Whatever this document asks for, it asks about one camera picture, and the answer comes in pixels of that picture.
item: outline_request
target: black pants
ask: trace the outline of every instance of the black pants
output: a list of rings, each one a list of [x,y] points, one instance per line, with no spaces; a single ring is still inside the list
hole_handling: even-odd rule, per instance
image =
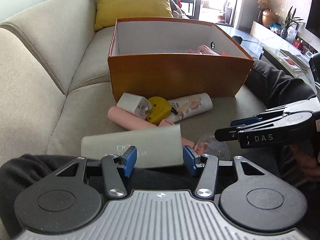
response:
[[[267,108],[315,97],[313,90],[303,80],[286,76],[260,60],[255,61],[245,85]],[[288,148],[249,149],[244,156],[276,176],[299,186],[308,200],[308,213],[300,230],[312,239],[319,239],[320,186],[318,183],[306,183]],[[24,155],[8,161],[0,168],[0,217],[10,237],[21,231],[13,210],[17,195],[73,158]],[[124,184],[129,192],[132,189],[193,190],[197,180],[188,174],[185,167],[134,169]],[[103,192],[99,181],[93,180],[91,186]]]

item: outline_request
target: potted plant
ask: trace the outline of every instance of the potted plant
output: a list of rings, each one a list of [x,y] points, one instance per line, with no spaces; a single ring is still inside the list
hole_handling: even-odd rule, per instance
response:
[[[296,8],[294,9],[293,13],[291,13],[292,7],[293,6],[291,6],[291,8],[288,12],[288,15],[285,18],[284,27],[281,30],[280,37],[283,39],[285,39],[288,36],[289,27],[291,27],[292,25],[295,25],[295,24],[302,23],[301,21],[303,21],[303,19],[294,16],[296,13]]]
[[[259,10],[260,10],[257,22],[262,24],[262,13],[264,10],[268,9],[269,1],[268,0],[257,0],[257,4],[258,4]]]

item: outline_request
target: sofa cushion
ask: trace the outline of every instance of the sofa cushion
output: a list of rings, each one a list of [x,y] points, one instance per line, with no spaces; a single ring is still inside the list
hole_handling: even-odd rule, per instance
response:
[[[0,237],[1,240],[10,240],[10,236],[8,235],[7,231],[4,228],[2,221],[0,220]]]
[[[94,36],[96,0],[48,0],[6,19],[13,32],[66,95]]]
[[[0,166],[43,155],[66,96],[11,32],[0,28]]]
[[[111,26],[95,34],[73,76],[69,91],[87,85],[110,82],[107,59],[114,30],[115,27]]]
[[[249,117],[266,109],[246,86],[242,86],[235,97],[213,98],[212,103],[211,111],[180,121],[183,137],[197,142],[206,133],[228,127],[232,120]],[[49,142],[47,154],[79,156],[84,136],[124,131],[107,117],[108,110],[115,104],[110,82],[71,91]],[[228,142],[228,145],[234,155],[241,151],[237,141]]]
[[[99,83],[71,91],[47,148],[47,154],[81,155],[84,136],[125,131],[111,122],[108,110],[116,105],[111,83]]]

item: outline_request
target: clear plastic lid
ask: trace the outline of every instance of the clear plastic lid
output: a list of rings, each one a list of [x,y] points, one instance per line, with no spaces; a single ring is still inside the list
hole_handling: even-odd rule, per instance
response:
[[[195,151],[198,154],[207,153],[217,156],[221,161],[230,160],[230,149],[227,143],[217,141],[213,133],[202,136],[195,146]]]

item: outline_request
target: orange vase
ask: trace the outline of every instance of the orange vase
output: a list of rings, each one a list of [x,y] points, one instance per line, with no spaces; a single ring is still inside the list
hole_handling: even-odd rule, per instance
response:
[[[278,16],[269,10],[264,10],[262,13],[262,23],[263,26],[269,29],[271,23],[276,23],[278,20]]]

